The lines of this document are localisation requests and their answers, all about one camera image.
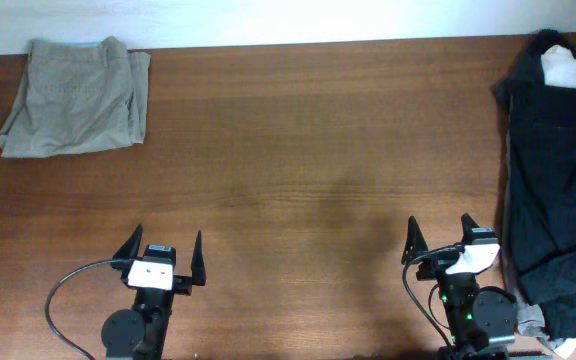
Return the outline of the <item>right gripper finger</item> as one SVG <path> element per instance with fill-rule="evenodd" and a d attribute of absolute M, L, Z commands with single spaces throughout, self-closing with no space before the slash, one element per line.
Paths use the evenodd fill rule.
<path fill-rule="evenodd" d="M 407 237 L 401 258 L 401 264 L 406 265 L 411 263 L 415 258 L 425 255 L 427 252 L 428 246 L 419 224 L 414 216 L 410 216 L 408 219 Z"/>
<path fill-rule="evenodd" d="M 460 220 L 463 231 L 461 242 L 464 244 L 471 244 L 476 238 L 476 230 L 479 228 L 479 225 L 468 213 L 464 213 Z"/>

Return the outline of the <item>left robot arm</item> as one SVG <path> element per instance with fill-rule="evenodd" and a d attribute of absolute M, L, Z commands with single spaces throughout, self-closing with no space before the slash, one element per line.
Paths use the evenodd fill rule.
<path fill-rule="evenodd" d="M 114 312 L 103 324 L 101 341 L 108 359 L 160 360 L 174 298 L 189 296 L 195 287 L 206 284 L 201 233 L 195 239 L 189 276 L 175 273 L 173 247 L 151 244 L 140 252 L 142 235 L 139 225 L 112 257 L 111 267 L 135 291 L 135 298 L 130 308 Z"/>

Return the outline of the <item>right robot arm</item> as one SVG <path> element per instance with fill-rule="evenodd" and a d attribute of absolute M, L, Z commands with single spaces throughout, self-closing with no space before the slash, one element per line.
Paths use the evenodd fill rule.
<path fill-rule="evenodd" d="M 507 346 L 515 341 L 516 297 L 499 287 L 481 287 L 476 280 L 492 267 L 500 240 L 493 229 L 479 226 L 467 213 L 461 216 L 461 226 L 461 241 L 431 250 L 416 218 L 408 219 L 401 260 L 404 289 L 445 342 L 437 351 L 438 359 L 508 359 Z M 447 331 L 410 288 L 408 271 L 413 266 L 418 281 L 435 283 Z"/>

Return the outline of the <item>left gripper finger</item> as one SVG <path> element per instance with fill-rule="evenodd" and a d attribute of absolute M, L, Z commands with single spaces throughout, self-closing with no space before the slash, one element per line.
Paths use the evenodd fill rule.
<path fill-rule="evenodd" d="M 131 263 L 137 258 L 140 242 L 143 234 L 143 226 L 138 224 L 130 237 L 114 253 L 111 267 L 117 271 L 129 268 Z"/>
<path fill-rule="evenodd" d="M 193 286 L 205 286 L 207 281 L 206 268 L 202 252 L 202 232 L 198 231 L 193 256 L 191 260 L 191 277 Z"/>

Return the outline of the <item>black shorts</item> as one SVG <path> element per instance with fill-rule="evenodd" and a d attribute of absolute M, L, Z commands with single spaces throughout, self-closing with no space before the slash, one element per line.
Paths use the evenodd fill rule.
<path fill-rule="evenodd" d="M 576 88 L 546 76 L 542 58 L 576 48 L 537 33 L 495 90 L 509 116 L 504 242 L 510 279 L 541 311 L 552 339 L 576 338 Z"/>

